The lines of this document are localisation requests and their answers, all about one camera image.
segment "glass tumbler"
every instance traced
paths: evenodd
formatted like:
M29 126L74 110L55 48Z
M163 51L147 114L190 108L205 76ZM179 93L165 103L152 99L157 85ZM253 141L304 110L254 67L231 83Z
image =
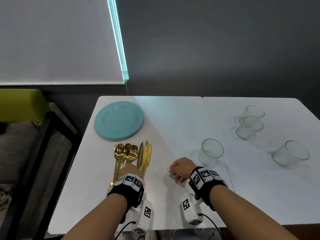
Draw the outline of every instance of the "glass tumbler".
M252 116L246 116L240 121L240 125L235 132L241 139L248 140L262 129L263 124L259 119Z
M285 167L310 158L310 154L305 146L293 140L289 140L281 145L271 155L274 161Z
M246 107L245 111L243 112L243 114L241 115L239 122L241 123L241 120L243 120L243 118L246 116L252 116L252 117L255 117L260 120L264 115L265 115L265 113L264 113L263 109L260 108L259 106L248 105Z
M203 165L208 166L214 160L222 157L223 153L223 146L220 142L214 139L206 139L202 142L198 159Z

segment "dark gray wall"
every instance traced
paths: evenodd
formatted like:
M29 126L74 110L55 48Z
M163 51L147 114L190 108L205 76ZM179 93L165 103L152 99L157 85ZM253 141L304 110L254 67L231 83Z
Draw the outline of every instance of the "dark gray wall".
M298 98L320 117L320 0L116 0L131 95ZM81 133L124 86L40 87Z

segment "black cable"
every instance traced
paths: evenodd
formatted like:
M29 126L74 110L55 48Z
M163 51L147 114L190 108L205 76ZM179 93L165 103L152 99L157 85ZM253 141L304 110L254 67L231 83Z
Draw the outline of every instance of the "black cable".
M205 216L206 218L208 218L208 219L214 224L213 220L211 220L207 215L202 214L202 213L200 213L200 214L198 213L198 215L199 215L199 216ZM214 224L214 226L215 226L216 229L218 230L218 233L220 234L221 239L223 239L223 238L222 238L222 235L221 235L221 232L220 232L219 228L217 227L217 225Z
M131 223L136 224L137 222L136 222L136 221L128 222L128 223L120 230L120 232L118 233L118 235L115 237L114 240L117 240L117 238L119 237L120 233L122 233L122 231L123 231L129 224L131 224Z

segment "left hand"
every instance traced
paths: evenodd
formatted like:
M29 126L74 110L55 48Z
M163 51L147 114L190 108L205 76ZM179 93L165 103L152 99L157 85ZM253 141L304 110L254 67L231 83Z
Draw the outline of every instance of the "left hand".
M142 172L137 168L136 165L133 165L133 164L126 164L125 167L120 169L120 176L119 177L122 177L122 176L126 175L127 173L135 174L135 175L139 176L140 178L143 178Z

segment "teal plate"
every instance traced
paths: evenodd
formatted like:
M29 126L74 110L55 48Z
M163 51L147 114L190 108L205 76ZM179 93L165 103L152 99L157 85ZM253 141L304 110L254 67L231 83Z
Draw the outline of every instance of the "teal plate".
M111 140L133 135L141 127L144 114L140 106L119 101L103 107L94 119L94 129L102 137Z

